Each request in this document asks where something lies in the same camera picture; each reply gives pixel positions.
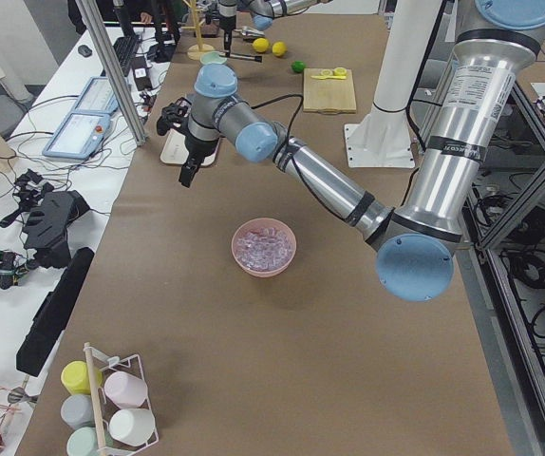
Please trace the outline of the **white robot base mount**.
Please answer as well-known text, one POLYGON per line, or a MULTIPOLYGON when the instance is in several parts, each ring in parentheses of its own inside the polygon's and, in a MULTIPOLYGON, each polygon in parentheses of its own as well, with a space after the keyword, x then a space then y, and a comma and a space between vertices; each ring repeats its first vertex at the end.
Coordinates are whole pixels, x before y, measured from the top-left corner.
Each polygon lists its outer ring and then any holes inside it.
POLYGON ((431 32, 442 12, 441 1, 397 3, 372 108, 360 123, 345 126, 350 167, 415 166, 406 109, 431 32))

